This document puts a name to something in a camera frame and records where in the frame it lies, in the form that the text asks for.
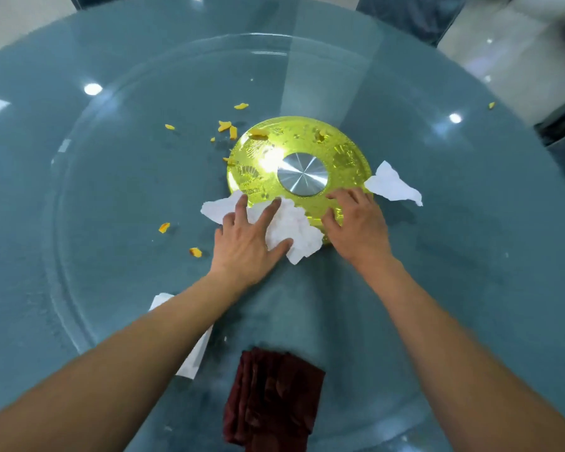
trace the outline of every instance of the white tissue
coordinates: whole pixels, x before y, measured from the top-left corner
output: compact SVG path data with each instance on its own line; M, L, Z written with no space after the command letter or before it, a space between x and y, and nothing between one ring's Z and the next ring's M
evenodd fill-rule
M151 304L149 311L165 303L171 297L173 297L173 295L170 295L169 293L160 293L153 299L153 303ZM190 351L188 357L186 357L186 360L184 360L184 363L180 366L176 376L187 377L189 379L195 378L197 371L199 371L201 360L203 360L203 355L205 354L207 342L211 335L211 328L213 328L213 326L210 326L203 336L201 336L201 338L197 341L193 350Z
M379 165L377 173L368 178L364 186L389 201L412 200L419 206L423 205L421 192L402 181L397 171L386 161Z
M237 190L228 198L207 201L203 203L201 213L221 225L224 216L234 212L234 206L242 195L243 192ZM272 202L264 201L247 208L249 223L256 223L270 203ZM309 224L308 218L305 217L305 209L296 207L293 200L283 197L281 206L266 231L266 245L272 250L279 242L293 238L293 246L287 252L287 258L297 265L302 258L309 257L322 247L323 236L319 229Z

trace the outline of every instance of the metal center cap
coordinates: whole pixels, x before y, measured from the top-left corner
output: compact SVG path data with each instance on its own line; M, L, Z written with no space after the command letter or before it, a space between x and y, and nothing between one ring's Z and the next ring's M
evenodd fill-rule
M278 180L285 189L295 195L312 196L326 187L328 172L314 155L296 152L282 160L278 167Z

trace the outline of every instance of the round glass table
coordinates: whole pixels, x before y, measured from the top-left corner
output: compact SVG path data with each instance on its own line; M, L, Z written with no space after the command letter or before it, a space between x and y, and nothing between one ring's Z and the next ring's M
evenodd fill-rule
M208 271L199 210L228 195L233 147L210 142L218 121L305 116L422 192L379 201L395 255L565 415L565 180L492 101L435 49L311 0L124 0L2 49L0 407ZM215 324L129 450L236 450L223 405L254 345L326 371L310 451L449 450L384 308L330 247Z

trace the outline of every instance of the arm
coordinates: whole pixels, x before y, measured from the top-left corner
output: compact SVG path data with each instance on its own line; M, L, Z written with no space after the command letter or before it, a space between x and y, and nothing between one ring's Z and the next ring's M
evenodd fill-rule
M205 330L290 248L266 248L279 206L250 225L244 195L216 230L209 274L0 411L0 452L123 450Z
M323 223L332 244L377 293L422 389L457 451L565 451L565 418L473 341L393 258L383 213L362 189L336 190Z

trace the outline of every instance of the hand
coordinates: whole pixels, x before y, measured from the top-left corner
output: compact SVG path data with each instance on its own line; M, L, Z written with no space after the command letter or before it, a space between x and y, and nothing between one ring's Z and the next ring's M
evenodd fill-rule
M339 254L359 272L381 261L393 260L383 212L362 189L337 189L327 196L343 210L343 226L331 208L322 217L328 238Z
M224 276L241 290L261 281L293 245L291 238L268 251L266 230L281 205L275 198L251 225L247 220L247 195L243 195L233 213L224 216L216 230L211 274Z

